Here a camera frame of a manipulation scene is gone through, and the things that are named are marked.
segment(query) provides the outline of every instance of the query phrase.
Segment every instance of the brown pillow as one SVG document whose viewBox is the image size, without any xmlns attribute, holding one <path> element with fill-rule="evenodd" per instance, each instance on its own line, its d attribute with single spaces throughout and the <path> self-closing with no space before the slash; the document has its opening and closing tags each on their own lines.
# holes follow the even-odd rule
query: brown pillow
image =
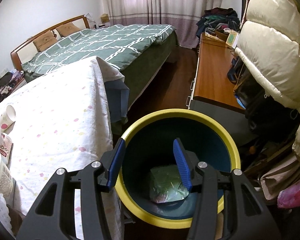
<svg viewBox="0 0 300 240">
<path fill-rule="evenodd" d="M 36 38 L 33 41 L 33 44 L 37 48 L 37 51 L 43 52 L 57 42 L 58 40 L 53 36 L 53 33 L 51 31 L 47 31 Z"/>
<path fill-rule="evenodd" d="M 66 23 L 66 24 L 60 25 L 59 27 L 56 28 L 56 30 L 58 31 L 58 33 L 60 34 L 61 37 L 66 37 L 72 33 L 82 31 L 82 29 L 78 28 L 73 23 Z"/>
</svg>

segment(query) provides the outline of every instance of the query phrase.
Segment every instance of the pile of clothes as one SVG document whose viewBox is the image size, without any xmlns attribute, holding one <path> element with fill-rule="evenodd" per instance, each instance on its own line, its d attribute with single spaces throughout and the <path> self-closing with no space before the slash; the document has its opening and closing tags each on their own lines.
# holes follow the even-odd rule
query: pile of clothes
<svg viewBox="0 0 300 240">
<path fill-rule="evenodd" d="M 14 69 L 0 78 L 0 102 L 8 97 L 16 87 L 24 80 L 23 71 L 19 72 Z"/>
<path fill-rule="evenodd" d="M 211 10 L 205 10 L 204 15 L 201 17 L 200 21 L 197 22 L 197 26 L 198 31 L 196 35 L 200 38 L 201 33 L 203 32 L 212 34 L 215 30 L 223 30 L 225 28 L 238 31 L 240 20 L 234 9 L 216 7 Z"/>
</svg>

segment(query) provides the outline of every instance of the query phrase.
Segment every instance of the pink bag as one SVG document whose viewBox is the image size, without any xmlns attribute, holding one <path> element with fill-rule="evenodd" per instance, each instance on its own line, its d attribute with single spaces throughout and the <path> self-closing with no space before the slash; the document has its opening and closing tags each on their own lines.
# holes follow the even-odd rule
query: pink bag
<svg viewBox="0 0 300 240">
<path fill-rule="evenodd" d="M 278 208 L 294 208 L 300 206 L 300 180 L 279 193 Z"/>
</svg>

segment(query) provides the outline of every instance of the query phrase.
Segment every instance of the drawer handle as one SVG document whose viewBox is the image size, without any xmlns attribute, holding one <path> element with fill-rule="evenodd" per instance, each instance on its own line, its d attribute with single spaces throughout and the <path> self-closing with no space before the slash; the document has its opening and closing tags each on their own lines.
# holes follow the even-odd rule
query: drawer handle
<svg viewBox="0 0 300 240">
<path fill-rule="evenodd" d="M 191 99 L 191 96 L 187 97 L 187 101 L 186 101 L 186 106 L 187 107 L 189 107 L 189 104 L 190 104 L 190 100 L 189 100 L 189 103 L 188 103 L 188 98 Z"/>
<path fill-rule="evenodd" d="M 194 80 L 191 81 L 190 90 L 193 90 Z"/>
</svg>

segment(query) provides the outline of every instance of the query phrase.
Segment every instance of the plastic container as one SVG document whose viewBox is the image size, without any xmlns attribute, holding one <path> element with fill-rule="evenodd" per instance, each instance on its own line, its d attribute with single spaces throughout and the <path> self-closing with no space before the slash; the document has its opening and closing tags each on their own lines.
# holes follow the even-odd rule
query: plastic container
<svg viewBox="0 0 300 240">
<path fill-rule="evenodd" d="M 149 199 L 147 175 L 153 167 L 176 164 L 173 140 L 180 138 L 186 150 L 197 154 L 215 169 L 240 169 L 238 149 L 229 133 L 212 118 L 185 109 L 167 109 L 148 114 L 131 125 L 122 138 L 126 154 L 115 189 L 123 204 L 141 220 L 162 228 L 189 228 L 197 193 L 171 203 Z M 219 191 L 218 213 L 223 210 Z"/>
<path fill-rule="evenodd" d="M 0 193 L 3 197 L 9 197 L 13 190 L 13 179 L 7 165 L 4 164 L 0 154 Z"/>
<path fill-rule="evenodd" d="M 3 143 L 0 145 L 0 154 L 4 164 L 8 165 L 13 143 L 8 134 L 1 133 L 1 135 L 3 138 Z"/>
</svg>

